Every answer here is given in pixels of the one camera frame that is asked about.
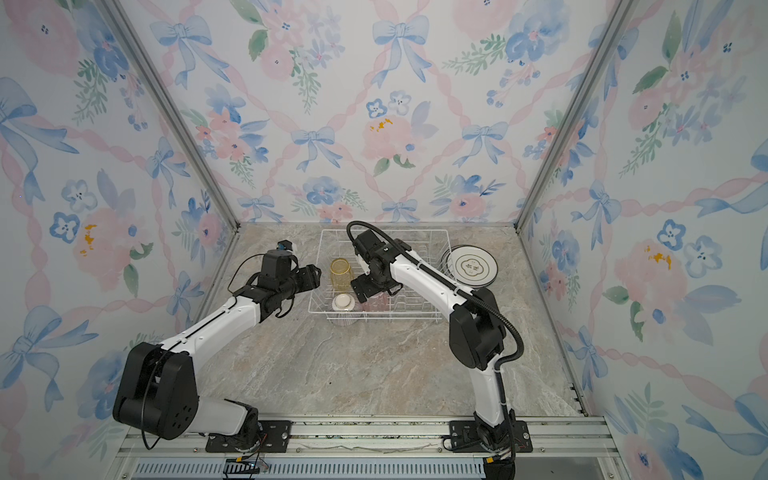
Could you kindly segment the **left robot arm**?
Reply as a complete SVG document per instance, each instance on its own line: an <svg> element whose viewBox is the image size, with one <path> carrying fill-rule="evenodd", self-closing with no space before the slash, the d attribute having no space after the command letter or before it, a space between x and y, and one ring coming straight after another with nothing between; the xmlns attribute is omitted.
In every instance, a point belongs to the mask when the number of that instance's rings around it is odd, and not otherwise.
<svg viewBox="0 0 768 480"><path fill-rule="evenodd" d="M270 316L281 316L285 301L317 289L321 275L313 264L275 281L260 272L251 284L237 289L222 307L194 326L159 344L141 342L133 347L113 405L114 420L163 440L183 434L213 434L251 448L258 437L258 409L201 396L200 372L236 338Z"/></svg>

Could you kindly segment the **pink ribbed glass cup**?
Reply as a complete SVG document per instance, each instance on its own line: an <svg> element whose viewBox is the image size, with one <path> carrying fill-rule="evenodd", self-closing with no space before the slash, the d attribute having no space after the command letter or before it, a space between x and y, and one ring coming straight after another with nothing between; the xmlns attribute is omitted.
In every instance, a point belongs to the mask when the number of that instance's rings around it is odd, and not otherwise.
<svg viewBox="0 0 768 480"><path fill-rule="evenodd" d="M392 297L386 292L381 292L369 297L362 304L362 309L367 313L389 313L392 311Z"/></svg>

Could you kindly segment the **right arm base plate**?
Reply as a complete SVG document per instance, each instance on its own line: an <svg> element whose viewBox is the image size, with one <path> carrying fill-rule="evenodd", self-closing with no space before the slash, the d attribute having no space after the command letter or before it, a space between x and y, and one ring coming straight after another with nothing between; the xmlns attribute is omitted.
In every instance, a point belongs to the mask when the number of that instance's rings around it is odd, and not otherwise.
<svg viewBox="0 0 768 480"><path fill-rule="evenodd" d="M528 425L513 420L511 426L502 423L489 427L474 420L454 420L449 423L449 434L443 438L443 449L455 453L501 454L514 446L515 453L532 453L533 444Z"/></svg>

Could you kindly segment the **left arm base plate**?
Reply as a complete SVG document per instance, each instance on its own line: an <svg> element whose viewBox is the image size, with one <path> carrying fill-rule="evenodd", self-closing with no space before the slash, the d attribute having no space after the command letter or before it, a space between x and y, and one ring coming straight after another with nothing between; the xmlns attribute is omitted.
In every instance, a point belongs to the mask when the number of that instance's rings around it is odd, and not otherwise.
<svg viewBox="0 0 768 480"><path fill-rule="evenodd" d="M207 453L253 454L285 453L291 436L292 422L288 420L258 420L246 422L233 436L209 434Z"/></svg>

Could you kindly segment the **white front plate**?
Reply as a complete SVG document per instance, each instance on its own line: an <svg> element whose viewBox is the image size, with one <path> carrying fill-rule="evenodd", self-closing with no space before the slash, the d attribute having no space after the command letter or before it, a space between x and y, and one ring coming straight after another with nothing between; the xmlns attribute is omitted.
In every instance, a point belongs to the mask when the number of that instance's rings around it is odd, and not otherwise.
<svg viewBox="0 0 768 480"><path fill-rule="evenodd" d="M468 244L447 249L439 267L444 274L473 288L491 285L499 274L499 264L489 251Z"/></svg>

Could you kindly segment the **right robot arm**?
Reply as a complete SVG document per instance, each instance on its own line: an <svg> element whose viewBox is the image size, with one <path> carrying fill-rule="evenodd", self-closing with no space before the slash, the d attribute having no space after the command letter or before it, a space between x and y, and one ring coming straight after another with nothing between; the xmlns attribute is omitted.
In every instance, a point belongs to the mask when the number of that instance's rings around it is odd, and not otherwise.
<svg viewBox="0 0 768 480"><path fill-rule="evenodd" d="M419 294L449 322L449 347L454 357L469 370L475 395L474 414L493 429L511 420L501 366L519 359L523 340L497 306L486 288L472 290L431 265L412 251L400 252L391 245L355 249L364 273L352 281L358 300L405 287Z"/></svg>

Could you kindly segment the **small white ceramic bowl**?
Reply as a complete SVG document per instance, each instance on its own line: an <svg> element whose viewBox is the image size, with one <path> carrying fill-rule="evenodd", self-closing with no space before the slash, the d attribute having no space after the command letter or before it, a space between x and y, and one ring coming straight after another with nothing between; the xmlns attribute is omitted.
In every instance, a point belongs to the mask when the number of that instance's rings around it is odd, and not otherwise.
<svg viewBox="0 0 768 480"><path fill-rule="evenodd" d="M351 313L357 308L357 301L350 293L339 293L334 296L331 308L336 313Z"/></svg>

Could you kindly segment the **yellow ribbed glass cup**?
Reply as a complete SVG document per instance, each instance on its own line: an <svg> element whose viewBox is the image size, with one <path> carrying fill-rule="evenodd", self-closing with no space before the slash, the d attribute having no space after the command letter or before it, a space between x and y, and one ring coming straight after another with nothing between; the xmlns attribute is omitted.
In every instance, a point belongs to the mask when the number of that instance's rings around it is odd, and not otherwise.
<svg viewBox="0 0 768 480"><path fill-rule="evenodd" d="M354 278L351 264L345 258L335 258L330 263L330 279L333 291L349 293L352 291L351 282Z"/></svg>

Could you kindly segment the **white wire dish rack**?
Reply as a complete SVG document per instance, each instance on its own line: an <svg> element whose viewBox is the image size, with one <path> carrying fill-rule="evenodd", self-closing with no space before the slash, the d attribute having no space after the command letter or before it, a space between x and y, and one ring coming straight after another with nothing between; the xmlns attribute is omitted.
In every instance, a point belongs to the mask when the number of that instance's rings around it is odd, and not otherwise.
<svg viewBox="0 0 768 480"><path fill-rule="evenodd" d="M421 259L433 266L438 266L442 254L451 247L449 233L445 229L393 229L385 232L410 245ZM324 229L320 234L315 264L322 270L321 286L311 292L308 311L320 314L337 326L352 325L357 321L384 320L434 320L439 322L443 315L413 289L405 287L392 297L392 311L389 313L367 313L362 304L351 313L336 313L331 304L335 295L330 279L330 263L335 258L345 258L352 267L354 278L364 273L358 264L354 248L346 230Z"/></svg>

